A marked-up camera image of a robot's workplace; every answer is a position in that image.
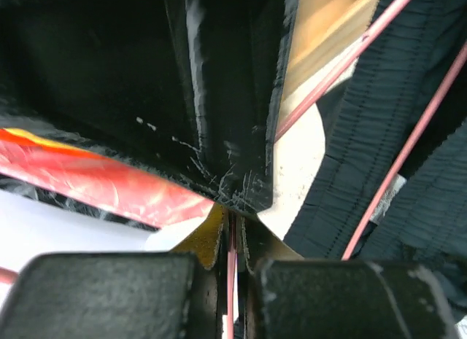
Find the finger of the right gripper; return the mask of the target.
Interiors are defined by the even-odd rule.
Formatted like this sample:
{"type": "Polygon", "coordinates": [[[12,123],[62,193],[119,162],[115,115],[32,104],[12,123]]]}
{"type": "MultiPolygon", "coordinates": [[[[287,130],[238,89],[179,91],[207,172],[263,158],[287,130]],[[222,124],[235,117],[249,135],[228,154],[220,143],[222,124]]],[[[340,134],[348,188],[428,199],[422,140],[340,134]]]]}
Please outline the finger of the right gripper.
{"type": "Polygon", "coordinates": [[[1,0],[1,125],[245,214],[273,202],[298,0],[1,0]]]}

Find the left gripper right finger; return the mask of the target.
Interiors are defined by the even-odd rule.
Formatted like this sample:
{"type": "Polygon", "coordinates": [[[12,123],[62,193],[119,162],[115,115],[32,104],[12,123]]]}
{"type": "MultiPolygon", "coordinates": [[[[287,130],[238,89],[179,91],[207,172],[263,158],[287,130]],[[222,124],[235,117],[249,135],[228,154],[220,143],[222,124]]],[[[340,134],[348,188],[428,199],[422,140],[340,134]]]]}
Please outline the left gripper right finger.
{"type": "Polygon", "coordinates": [[[394,262],[266,260],[250,278],[246,338],[457,338],[436,277],[394,262]]]}

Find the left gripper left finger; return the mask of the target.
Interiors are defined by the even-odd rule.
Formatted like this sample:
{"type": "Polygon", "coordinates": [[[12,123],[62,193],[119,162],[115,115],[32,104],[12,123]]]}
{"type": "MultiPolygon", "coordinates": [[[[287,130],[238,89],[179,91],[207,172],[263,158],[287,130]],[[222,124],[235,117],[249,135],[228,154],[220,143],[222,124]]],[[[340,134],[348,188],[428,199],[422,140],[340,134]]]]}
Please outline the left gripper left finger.
{"type": "Polygon", "coordinates": [[[3,338],[217,338],[217,282],[192,254],[46,254],[20,272],[3,338]]]}

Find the dark navy shorts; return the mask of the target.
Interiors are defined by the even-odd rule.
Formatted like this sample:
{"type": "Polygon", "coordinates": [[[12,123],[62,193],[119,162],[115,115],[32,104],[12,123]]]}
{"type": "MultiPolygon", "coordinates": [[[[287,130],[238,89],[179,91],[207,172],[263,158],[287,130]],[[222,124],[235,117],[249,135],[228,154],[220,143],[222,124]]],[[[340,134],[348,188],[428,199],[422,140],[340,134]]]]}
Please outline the dark navy shorts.
{"type": "MultiPolygon", "coordinates": [[[[285,242],[339,259],[466,40],[466,0],[411,0],[318,108],[326,150],[285,242]]],[[[354,251],[420,262],[456,320],[466,315],[466,73],[460,72],[400,171],[405,183],[354,251]]]]}

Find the pink wire hanger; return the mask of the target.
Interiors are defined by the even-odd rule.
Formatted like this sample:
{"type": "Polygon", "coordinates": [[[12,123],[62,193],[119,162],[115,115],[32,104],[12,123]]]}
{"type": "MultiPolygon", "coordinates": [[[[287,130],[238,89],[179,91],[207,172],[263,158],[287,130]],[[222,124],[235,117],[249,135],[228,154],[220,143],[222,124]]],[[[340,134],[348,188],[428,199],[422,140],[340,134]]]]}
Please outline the pink wire hanger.
{"type": "MultiPolygon", "coordinates": [[[[304,99],[304,101],[293,111],[286,119],[285,124],[279,129],[280,134],[284,134],[290,129],[292,124],[309,108],[312,104],[318,105],[322,97],[335,91],[338,86],[349,80],[357,66],[360,56],[366,49],[378,38],[378,36],[388,27],[388,25],[401,13],[406,5],[411,0],[379,0],[376,11],[374,13],[371,25],[368,27],[364,35],[362,35],[359,43],[351,50],[342,61],[337,64],[327,76],[317,85],[317,87],[304,99]]],[[[427,128],[429,122],[439,109],[441,102],[450,87],[458,77],[459,73],[466,73],[466,40],[460,48],[450,68],[447,70],[439,87],[436,89],[432,99],[426,106],[424,112],[420,115],[413,130],[409,134],[406,142],[401,148],[401,151],[396,156],[382,183],[371,199],[367,209],[365,210],[358,226],[347,244],[343,255],[339,259],[329,258],[313,258],[304,257],[285,242],[285,238],[278,239],[271,234],[265,227],[256,222],[242,222],[239,224],[239,238],[236,248],[228,256],[230,262],[238,262],[242,267],[239,275],[239,285],[237,288],[240,301],[240,311],[238,315],[228,314],[225,321],[225,335],[227,338],[246,338],[245,314],[250,298],[250,278],[255,274],[260,264],[266,260],[325,260],[325,261],[364,261],[364,262],[394,262],[404,265],[421,265],[427,268],[432,274],[433,271],[426,265],[420,262],[407,262],[398,260],[365,260],[354,257],[354,251],[359,244],[363,234],[369,225],[379,223],[389,205],[397,195],[398,191],[405,183],[405,178],[402,177],[400,171],[406,159],[410,156],[411,151],[415,148],[423,131],[427,128]]],[[[462,320],[455,320],[457,329],[458,323],[462,320]]]]}

